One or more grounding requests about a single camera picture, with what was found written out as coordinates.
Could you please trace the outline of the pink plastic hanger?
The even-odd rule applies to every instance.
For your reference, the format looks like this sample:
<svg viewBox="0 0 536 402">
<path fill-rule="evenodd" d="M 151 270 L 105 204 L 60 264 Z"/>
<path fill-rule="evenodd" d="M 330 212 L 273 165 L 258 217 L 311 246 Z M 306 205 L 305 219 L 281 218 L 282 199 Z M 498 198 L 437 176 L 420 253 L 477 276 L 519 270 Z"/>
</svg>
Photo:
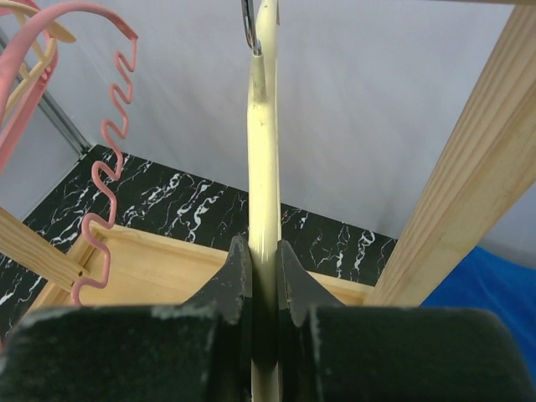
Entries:
<svg viewBox="0 0 536 402">
<path fill-rule="evenodd" d="M 5 168 L 8 164 L 8 161 L 12 156 L 18 141 L 20 140 L 23 131 L 28 125 L 28 121 L 37 107 L 36 106 L 32 110 L 32 113 L 29 117 L 26 117 L 23 115 L 23 113 L 30 112 L 31 106 L 16 106 L 12 112 L 12 115 L 9 116 L 4 123 L 2 123 L 8 97 L 11 94 L 12 89 L 14 89 L 21 80 L 20 77 L 17 77 L 17 73 L 18 67 L 22 61 L 19 63 L 8 61 L 7 57 L 10 54 L 11 53 L 9 51 L 5 50 L 1 55 L 1 68 L 3 70 L 13 70 L 15 72 L 15 76 L 12 79 L 1 78 L 1 90 L 7 90 L 9 92 L 7 96 L 1 98 L 1 124 L 4 126 L 1 132 L 1 168 Z"/>
</svg>

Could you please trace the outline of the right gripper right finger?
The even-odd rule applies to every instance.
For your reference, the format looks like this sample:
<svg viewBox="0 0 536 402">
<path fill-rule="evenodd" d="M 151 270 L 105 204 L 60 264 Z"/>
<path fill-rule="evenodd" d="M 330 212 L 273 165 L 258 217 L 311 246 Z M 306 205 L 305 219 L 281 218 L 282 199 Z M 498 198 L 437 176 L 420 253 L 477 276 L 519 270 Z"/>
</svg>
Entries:
<svg viewBox="0 0 536 402">
<path fill-rule="evenodd" d="M 532 401 L 513 336 L 482 309 L 348 307 L 276 252 L 284 401 Z"/>
</svg>

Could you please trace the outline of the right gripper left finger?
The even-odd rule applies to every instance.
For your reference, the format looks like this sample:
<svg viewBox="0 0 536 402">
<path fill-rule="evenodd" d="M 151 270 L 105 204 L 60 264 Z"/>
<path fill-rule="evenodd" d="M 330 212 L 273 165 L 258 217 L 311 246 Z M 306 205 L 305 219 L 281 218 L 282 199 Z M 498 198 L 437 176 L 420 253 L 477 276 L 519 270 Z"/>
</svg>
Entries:
<svg viewBox="0 0 536 402">
<path fill-rule="evenodd" d="M 235 236 L 180 305 L 50 307 L 1 354 L 4 401 L 249 401 L 252 264 Z"/>
</svg>

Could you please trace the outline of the cream wooden hanger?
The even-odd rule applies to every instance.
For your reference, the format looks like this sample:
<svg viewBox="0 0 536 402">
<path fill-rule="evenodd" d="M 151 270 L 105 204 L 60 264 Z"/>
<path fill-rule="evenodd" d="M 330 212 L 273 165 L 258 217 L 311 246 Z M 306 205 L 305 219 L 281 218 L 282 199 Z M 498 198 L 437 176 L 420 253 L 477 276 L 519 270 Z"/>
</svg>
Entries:
<svg viewBox="0 0 536 402">
<path fill-rule="evenodd" d="M 37 62 L 29 69 L 25 62 L 27 50 L 23 52 L 23 61 L 18 67 L 17 77 L 21 80 L 17 86 L 12 89 L 5 107 L 2 123 L 12 115 L 16 106 L 31 106 L 30 112 L 24 112 L 23 115 L 29 117 L 32 110 L 39 103 L 43 93 L 46 90 L 48 79 L 53 73 L 58 62 L 58 42 L 74 43 L 76 37 L 61 23 L 53 20 L 49 25 L 38 34 L 38 37 L 32 42 L 30 49 L 37 57 Z"/>
</svg>

